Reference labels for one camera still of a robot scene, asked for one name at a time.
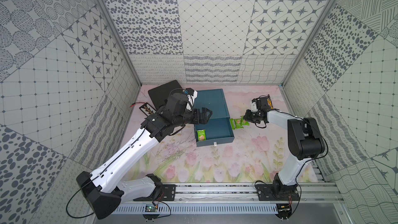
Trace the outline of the green cookie packet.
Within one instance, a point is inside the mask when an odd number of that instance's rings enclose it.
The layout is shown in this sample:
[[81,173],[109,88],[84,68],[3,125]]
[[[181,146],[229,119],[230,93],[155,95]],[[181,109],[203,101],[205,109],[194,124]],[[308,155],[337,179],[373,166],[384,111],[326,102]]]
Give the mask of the green cookie packet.
[[230,125],[231,125],[232,130],[236,129],[236,125],[235,125],[234,119],[230,119]]
[[233,122],[235,125],[235,129],[243,128],[243,119],[242,118],[233,119]]
[[248,122],[244,116],[241,116],[241,125],[250,125],[250,122]]
[[197,138],[198,138],[198,142],[201,141],[206,141],[206,130],[197,130]]

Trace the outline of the teal top drawer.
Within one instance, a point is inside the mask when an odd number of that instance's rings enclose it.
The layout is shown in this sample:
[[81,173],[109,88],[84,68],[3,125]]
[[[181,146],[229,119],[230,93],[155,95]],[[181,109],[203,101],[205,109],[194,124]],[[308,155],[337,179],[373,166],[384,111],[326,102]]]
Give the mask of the teal top drawer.
[[[207,124],[194,125],[197,147],[232,143],[235,139],[230,118],[211,119]],[[206,141],[198,142],[197,130],[206,130]]]

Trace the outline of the teal plastic drawer cabinet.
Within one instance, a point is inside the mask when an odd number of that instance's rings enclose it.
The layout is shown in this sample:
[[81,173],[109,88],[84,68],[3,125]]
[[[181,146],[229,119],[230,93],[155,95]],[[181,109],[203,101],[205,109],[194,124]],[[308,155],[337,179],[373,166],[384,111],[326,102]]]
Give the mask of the teal plastic drawer cabinet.
[[230,118],[227,102],[222,89],[200,90],[194,100],[194,108],[212,111],[210,119]]

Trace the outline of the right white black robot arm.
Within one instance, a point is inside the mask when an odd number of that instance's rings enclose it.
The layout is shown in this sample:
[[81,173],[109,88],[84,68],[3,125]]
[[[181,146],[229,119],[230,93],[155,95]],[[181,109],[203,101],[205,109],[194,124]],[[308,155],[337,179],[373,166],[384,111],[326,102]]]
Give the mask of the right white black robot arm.
[[272,123],[287,130],[290,155],[283,169],[274,177],[272,193],[277,198],[295,193],[301,172],[326,149],[316,120],[275,109],[269,96],[265,95],[251,101],[251,109],[246,110],[244,120],[256,125],[261,122]]

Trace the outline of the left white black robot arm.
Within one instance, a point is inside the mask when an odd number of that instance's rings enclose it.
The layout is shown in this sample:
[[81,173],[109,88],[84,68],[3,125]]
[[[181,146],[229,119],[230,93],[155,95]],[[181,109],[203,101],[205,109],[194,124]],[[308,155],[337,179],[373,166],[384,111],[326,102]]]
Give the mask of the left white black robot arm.
[[192,88],[172,93],[166,104],[147,116],[132,138],[103,165],[92,172],[81,172],[76,181],[97,219],[112,214],[120,204],[133,200],[161,201],[161,180],[154,174],[124,181],[124,175],[149,150],[166,137],[180,132],[186,125],[207,124],[212,111],[195,108],[199,92]]

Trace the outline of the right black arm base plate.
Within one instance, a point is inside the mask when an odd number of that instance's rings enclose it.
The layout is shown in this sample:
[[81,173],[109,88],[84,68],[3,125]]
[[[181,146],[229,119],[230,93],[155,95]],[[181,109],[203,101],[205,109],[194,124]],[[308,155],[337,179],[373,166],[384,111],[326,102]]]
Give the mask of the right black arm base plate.
[[297,185],[294,186],[274,186],[269,184],[256,184],[255,189],[259,201],[298,201],[300,194]]

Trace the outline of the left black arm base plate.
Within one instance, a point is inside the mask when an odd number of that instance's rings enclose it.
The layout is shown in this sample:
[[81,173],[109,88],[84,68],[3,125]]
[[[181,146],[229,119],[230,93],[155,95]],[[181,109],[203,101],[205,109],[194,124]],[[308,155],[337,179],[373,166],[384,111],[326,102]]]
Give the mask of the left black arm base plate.
[[136,198],[133,201],[174,201],[176,193],[175,184],[163,184],[161,186],[156,186],[154,191],[148,197]]

